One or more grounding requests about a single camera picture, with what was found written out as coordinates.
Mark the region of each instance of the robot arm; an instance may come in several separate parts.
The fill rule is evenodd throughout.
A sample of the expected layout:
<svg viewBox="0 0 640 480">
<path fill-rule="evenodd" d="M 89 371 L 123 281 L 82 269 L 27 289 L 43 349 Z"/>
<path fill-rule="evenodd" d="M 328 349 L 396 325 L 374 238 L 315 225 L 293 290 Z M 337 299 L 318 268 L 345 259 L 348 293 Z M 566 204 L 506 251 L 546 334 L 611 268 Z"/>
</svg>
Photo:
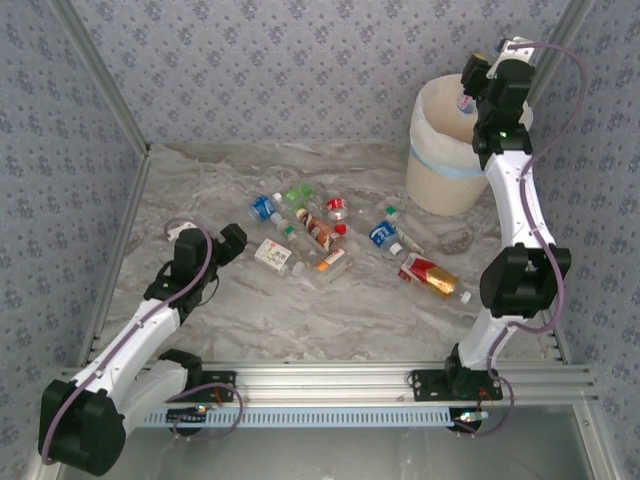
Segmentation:
<svg viewBox="0 0 640 480">
<path fill-rule="evenodd" d="M 568 249 L 554 245 L 544 222 L 530 168 L 533 147 L 520 123 L 534 75 L 528 63 L 533 48 L 513 46 L 530 43 L 520 37 L 505 41 L 493 65 L 474 55 L 462 73 L 464 93 L 478 108 L 472 146 L 496 198 L 502 251 L 482 274 L 483 308 L 467 337 L 453 348 L 444 370 L 413 372 L 416 401 L 480 401 L 481 390 L 502 399 L 497 372 L 487 371 L 489 357 L 500 353 L 517 328 L 514 323 L 523 325 L 549 308 L 557 293 L 541 242 L 549 245 L 563 277 L 571 263 Z"/>
<path fill-rule="evenodd" d="M 47 461 L 102 475 L 116 462 L 127 436 L 150 410 L 185 386 L 197 386 L 188 383 L 193 359 L 199 359 L 183 352 L 163 355 L 150 370 L 142 369 L 198 306 L 204 287 L 217 280 L 217 269 L 244 250 L 247 236 L 238 225 L 227 226 L 221 234 L 223 242 L 207 239 L 199 229 L 182 231 L 174 246 L 174 259 L 162 267 L 122 332 L 70 382 L 54 380 L 45 389 L 38 441 L 41 454 L 52 424 L 55 429 Z M 54 419 L 63 410 L 56 424 Z"/>
</svg>

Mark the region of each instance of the blue band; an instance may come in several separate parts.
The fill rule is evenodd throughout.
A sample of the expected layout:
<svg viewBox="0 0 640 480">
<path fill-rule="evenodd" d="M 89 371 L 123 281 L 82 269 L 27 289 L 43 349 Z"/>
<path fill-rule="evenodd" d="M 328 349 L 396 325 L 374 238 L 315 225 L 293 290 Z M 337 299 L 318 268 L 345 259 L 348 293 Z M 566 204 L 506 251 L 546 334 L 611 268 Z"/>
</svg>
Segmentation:
<svg viewBox="0 0 640 480">
<path fill-rule="evenodd" d="M 427 167 L 429 170 L 433 170 L 439 175 L 443 177 L 450 178 L 452 180 L 459 180 L 462 178 L 473 178 L 480 177 L 484 175 L 484 172 L 480 169 L 478 170 L 469 170 L 466 168 L 456 168 L 456 167 L 448 167 L 446 165 L 441 165 L 439 163 L 431 163 L 427 162 L 422 155 L 416 152 L 416 149 L 413 148 L 413 143 L 409 148 L 409 152 L 413 155 L 421 164 Z"/>
</svg>

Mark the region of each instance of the trash bin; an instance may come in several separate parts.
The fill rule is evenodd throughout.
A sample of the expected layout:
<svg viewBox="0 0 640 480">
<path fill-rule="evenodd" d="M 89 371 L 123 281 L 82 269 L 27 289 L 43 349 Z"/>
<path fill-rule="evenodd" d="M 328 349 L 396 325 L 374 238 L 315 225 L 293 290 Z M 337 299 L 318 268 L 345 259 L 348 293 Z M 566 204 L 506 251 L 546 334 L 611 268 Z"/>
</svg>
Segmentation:
<svg viewBox="0 0 640 480">
<path fill-rule="evenodd" d="M 463 95 L 460 77 L 428 82 L 411 118 L 407 191 L 418 206 L 436 215 L 466 212 L 488 183 L 471 147 L 478 118 L 475 102 Z M 529 129 L 532 121 L 525 104 L 521 122 Z"/>
</svg>

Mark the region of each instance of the gray marble surface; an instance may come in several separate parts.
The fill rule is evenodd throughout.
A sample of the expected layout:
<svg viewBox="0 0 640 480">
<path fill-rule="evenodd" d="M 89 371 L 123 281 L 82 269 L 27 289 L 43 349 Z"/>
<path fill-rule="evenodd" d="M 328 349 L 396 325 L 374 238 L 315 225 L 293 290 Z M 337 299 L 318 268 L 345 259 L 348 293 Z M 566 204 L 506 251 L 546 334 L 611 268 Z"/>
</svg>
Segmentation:
<svg viewBox="0 0 640 480">
<path fill-rule="evenodd" d="M 406 204 L 425 226 L 417 240 L 427 255 L 477 294 L 480 273 L 500 249 L 490 190 L 466 214 L 427 214 L 405 198 L 406 159 L 405 150 L 385 144 L 154 145 L 98 349 L 131 318 L 147 285 L 172 257 L 173 245 L 162 233 L 165 221 L 197 213 L 214 232 L 240 223 L 249 245 L 219 271 L 214 299 L 197 309 L 159 352 L 175 347 L 207 360 L 445 358 L 468 333 L 478 304 L 443 301 L 405 283 L 397 276 L 399 262 L 366 238 L 359 261 L 323 289 L 305 279 L 278 277 L 253 258 L 265 237 L 277 241 L 279 234 L 270 222 L 257 225 L 249 218 L 249 201 L 304 179 L 371 205 L 381 200 Z M 555 358 L 552 344 L 550 337 L 517 332 L 502 355 Z"/>
</svg>

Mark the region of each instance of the wall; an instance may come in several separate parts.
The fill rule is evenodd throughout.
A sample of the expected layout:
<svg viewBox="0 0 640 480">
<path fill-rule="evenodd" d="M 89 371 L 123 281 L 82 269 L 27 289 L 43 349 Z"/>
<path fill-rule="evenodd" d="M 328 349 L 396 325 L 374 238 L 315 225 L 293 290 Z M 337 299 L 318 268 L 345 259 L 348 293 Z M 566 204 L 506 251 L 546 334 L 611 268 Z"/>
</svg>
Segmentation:
<svg viewBox="0 0 640 480">
<path fill-rule="evenodd" d="M 574 45 L 590 73 L 585 111 L 537 169 L 541 203 L 571 248 L 564 329 L 574 360 L 593 365 L 630 478 L 640 478 L 640 6 L 598 2 Z M 577 69 L 565 61 L 538 106 L 551 139 L 574 106 Z"/>
<path fill-rule="evenodd" d="M 75 0 L 151 142 L 406 141 L 429 79 L 566 0 Z"/>
<path fill-rule="evenodd" d="M 46 1 L 0 2 L 0 478 L 71 365 L 138 161 Z"/>
</svg>

